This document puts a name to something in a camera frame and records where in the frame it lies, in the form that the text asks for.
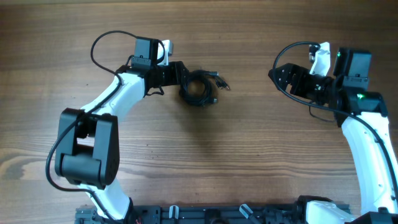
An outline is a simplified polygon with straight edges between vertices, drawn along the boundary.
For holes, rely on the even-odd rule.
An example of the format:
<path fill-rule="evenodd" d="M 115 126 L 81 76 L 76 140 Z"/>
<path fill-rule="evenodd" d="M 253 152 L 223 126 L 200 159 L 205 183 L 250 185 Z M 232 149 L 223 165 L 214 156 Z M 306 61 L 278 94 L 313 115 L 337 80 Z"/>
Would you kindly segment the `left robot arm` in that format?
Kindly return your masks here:
<path fill-rule="evenodd" d="M 134 54 L 113 72 L 114 80 L 95 100 L 80 109 L 67 108 L 60 115 L 58 138 L 46 163 L 84 192 L 95 205 L 90 218 L 77 223 L 142 223 L 116 174 L 119 169 L 119 122 L 151 89 L 163 94 L 163 87 L 181 84 L 187 76 L 182 62 L 169 61 L 170 40 L 137 37 Z"/>

